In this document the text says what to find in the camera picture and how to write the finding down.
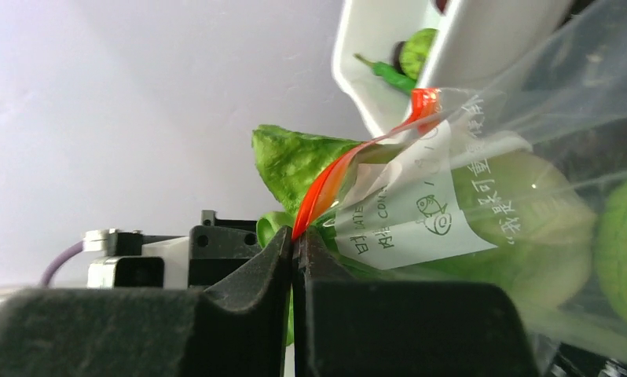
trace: green chili pepper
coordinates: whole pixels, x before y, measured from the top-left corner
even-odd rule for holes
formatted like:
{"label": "green chili pepper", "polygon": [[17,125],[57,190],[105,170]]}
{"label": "green chili pepper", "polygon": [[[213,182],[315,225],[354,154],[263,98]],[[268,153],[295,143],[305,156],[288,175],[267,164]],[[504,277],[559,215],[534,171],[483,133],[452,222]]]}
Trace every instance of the green chili pepper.
{"label": "green chili pepper", "polygon": [[411,79],[406,75],[402,75],[401,73],[399,73],[399,71],[394,69],[394,67],[392,67],[388,63],[384,63],[382,61],[374,62],[367,60],[359,53],[354,54],[354,57],[362,63],[366,64],[367,67],[371,68],[374,72],[374,75],[383,78],[383,81],[399,89],[400,91],[411,94],[411,90],[416,88],[416,80]]}

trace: white label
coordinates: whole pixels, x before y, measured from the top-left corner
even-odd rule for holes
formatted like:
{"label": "white label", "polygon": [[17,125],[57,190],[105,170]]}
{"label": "white label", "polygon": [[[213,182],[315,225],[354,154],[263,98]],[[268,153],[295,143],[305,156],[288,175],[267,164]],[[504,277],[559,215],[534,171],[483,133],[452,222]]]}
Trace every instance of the white label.
{"label": "white label", "polygon": [[451,134],[442,122],[388,164],[358,167],[335,218],[341,254],[394,269],[496,247],[471,230],[457,203]]}

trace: white plastic tray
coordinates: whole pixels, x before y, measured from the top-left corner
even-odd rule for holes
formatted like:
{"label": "white plastic tray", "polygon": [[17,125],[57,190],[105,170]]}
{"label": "white plastic tray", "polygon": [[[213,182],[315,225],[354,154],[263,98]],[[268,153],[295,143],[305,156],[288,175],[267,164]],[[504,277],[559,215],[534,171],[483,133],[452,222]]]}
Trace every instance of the white plastic tray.
{"label": "white plastic tray", "polygon": [[354,53],[390,61],[394,45],[416,31],[439,30],[418,87],[481,89],[547,38],[571,0],[346,0],[332,55],[332,75],[356,104],[373,137],[406,117],[409,97],[389,87]]}

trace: cable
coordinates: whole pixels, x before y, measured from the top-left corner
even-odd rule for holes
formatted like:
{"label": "cable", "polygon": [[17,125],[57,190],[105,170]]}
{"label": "cable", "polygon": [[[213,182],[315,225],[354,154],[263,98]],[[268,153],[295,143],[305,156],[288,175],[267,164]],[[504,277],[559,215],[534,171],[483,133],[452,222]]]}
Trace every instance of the cable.
{"label": "cable", "polygon": [[41,281],[38,285],[41,287],[49,287],[50,283],[52,283],[52,278],[57,274],[57,271],[64,265],[64,263],[68,262],[69,259],[75,257],[77,254],[83,252],[83,242],[80,241],[75,245],[69,247],[64,250],[63,253],[59,254],[45,269],[45,272],[41,276]]}

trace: plastic bag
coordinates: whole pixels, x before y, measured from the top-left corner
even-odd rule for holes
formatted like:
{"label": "plastic bag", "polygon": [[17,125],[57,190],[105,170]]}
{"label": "plastic bag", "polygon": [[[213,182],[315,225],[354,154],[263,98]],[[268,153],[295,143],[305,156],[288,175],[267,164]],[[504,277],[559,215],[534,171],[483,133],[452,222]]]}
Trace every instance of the plastic bag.
{"label": "plastic bag", "polygon": [[535,335],[627,363],[627,0],[412,108],[318,177],[293,236],[358,277],[496,284]]}

